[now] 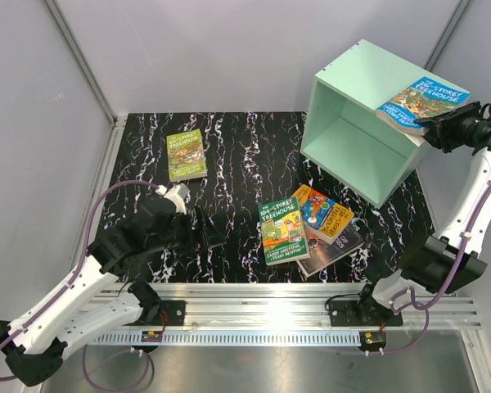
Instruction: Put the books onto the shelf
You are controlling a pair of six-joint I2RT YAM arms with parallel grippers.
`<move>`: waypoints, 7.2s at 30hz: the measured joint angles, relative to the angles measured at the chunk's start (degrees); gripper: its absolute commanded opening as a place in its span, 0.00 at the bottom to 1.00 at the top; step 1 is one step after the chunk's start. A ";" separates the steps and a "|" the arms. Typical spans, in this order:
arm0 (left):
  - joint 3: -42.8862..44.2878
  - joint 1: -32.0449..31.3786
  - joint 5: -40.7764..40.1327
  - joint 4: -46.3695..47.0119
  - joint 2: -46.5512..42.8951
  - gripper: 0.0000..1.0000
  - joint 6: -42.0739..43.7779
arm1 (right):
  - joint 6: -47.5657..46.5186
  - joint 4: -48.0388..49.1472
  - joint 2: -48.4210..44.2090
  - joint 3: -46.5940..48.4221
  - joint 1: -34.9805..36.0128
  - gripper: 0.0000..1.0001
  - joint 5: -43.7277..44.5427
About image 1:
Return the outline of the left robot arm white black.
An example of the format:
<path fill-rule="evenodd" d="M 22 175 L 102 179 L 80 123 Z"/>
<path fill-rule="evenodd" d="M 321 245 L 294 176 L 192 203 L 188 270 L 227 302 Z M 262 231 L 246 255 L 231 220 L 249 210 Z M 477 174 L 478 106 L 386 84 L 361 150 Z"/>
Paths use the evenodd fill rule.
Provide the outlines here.
<path fill-rule="evenodd" d="M 97 235 L 83 260 L 36 306 L 12 321 L 0 320 L 0 352 L 13 378 L 36 386 L 76 350 L 113 328 L 165 323 L 169 304 L 143 279 L 93 312 L 79 311 L 149 255 L 163 250 L 190 255 L 224 242 L 199 206 L 185 213 L 168 199 L 144 203 Z"/>

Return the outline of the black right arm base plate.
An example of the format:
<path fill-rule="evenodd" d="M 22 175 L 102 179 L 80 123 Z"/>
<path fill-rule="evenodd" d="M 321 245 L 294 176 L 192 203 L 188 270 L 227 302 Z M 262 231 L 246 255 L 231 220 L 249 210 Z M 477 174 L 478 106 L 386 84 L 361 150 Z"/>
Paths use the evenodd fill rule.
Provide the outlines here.
<path fill-rule="evenodd" d="M 403 318 L 373 300 L 329 299 L 325 304 L 332 327 L 402 327 Z"/>

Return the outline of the orange 130-storey treehouse book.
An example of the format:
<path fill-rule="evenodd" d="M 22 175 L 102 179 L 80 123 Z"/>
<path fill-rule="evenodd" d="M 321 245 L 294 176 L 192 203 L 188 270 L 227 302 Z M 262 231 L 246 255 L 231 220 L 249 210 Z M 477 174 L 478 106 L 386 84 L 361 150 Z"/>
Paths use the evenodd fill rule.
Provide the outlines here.
<path fill-rule="evenodd" d="M 302 220 L 307 229 L 329 245 L 354 217 L 352 210 L 308 185 L 300 186 L 292 196 L 299 202 Z"/>

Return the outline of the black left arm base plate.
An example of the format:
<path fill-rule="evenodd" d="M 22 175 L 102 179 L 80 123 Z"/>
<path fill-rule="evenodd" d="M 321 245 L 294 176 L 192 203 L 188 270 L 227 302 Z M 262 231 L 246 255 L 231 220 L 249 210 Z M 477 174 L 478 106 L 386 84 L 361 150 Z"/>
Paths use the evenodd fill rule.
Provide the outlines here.
<path fill-rule="evenodd" d="M 159 326 L 162 323 L 173 327 L 184 325 L 187 302 L 184 300 L 162 300 L 159 305 L 151 307 L 142 317 L 142 324 Z"/>

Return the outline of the green 104-storey treehouse book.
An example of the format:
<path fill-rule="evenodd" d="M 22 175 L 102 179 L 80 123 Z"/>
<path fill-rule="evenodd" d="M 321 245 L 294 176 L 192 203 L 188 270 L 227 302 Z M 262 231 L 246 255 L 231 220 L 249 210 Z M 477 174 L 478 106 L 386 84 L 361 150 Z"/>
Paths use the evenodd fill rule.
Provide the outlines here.
<path fill-rule="evenodd" d="M 261 205 L 259 222 L 267 266 L 309 257 L 308 240 L 295 196 Z"/>

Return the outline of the lime green 65-storey treehouse book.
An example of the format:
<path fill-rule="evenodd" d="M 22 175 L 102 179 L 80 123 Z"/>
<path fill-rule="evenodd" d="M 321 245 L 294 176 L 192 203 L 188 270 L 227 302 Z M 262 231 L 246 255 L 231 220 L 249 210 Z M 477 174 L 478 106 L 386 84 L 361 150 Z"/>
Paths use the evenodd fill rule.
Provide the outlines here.
<path fill-rule="evenodd" d="M 207 175 L 201 131 L 194 129 L 166 137 L 169 180 L 181 182 Z"/>

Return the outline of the blue 26-storey treehouse book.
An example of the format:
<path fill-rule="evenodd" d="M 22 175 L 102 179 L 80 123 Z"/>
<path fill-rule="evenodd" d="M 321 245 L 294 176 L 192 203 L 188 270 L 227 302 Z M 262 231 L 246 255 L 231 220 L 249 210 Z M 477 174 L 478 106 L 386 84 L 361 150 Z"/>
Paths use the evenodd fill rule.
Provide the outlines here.
<path fill-rule="evenodd" d="M 442 115 L 466 103 L 470 93 L 422 77 L 376 109 L 376 117 L 395 130 L 421 137 L 426 129 L 416 120 Z"/>

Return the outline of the dark tale of two cities book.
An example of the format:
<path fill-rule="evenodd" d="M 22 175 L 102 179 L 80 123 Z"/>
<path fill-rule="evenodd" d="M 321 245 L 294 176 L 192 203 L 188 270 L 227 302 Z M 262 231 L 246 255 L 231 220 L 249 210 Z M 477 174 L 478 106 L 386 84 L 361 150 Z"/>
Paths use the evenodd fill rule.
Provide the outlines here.
<path fill-rule="evenodd" d="M 306 278 L 324 270 L 364 245 L 363 238 L 352 225 L 348 225 L 332 244 L 320 239 L 309 228 L 305 229 L 305 233 L 308 240 L 309 258 L 297 260 L 297 264 Z"/>

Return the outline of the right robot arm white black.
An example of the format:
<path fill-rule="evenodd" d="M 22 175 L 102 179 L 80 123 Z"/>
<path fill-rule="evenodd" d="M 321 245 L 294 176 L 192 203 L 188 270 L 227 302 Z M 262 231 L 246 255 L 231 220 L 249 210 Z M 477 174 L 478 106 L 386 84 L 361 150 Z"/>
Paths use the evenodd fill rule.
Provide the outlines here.
<path fill-rule="evenodd" d="M 470 170 L 446 223 L 406 253 L 393 274 L 362 289 L 354 315 L 364 325 L 383 323 L 408 307 L 428 310 L 487 267 L 480 253 L 491 221 L 491 104 L 472 102 L 416 123 L 426 129 L 425 140 L 444 153 L 472 148 Z"/>

